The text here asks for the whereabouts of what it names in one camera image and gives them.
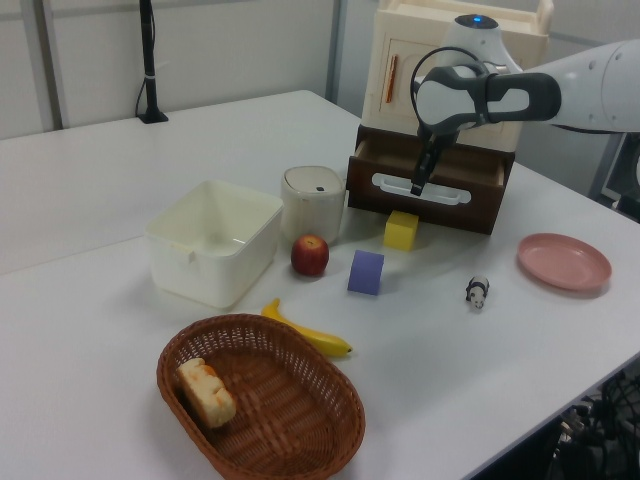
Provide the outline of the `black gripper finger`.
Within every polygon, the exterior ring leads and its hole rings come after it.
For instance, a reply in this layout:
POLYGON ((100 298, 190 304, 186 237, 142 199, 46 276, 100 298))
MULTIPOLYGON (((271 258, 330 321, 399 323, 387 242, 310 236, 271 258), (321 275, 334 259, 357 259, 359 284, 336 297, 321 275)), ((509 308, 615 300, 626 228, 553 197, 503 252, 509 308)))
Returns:
POLYGON ((425 142, 418 155, 411 179, 412 195, 421 195, 440 158, 441 148, 437 142, 425 142))

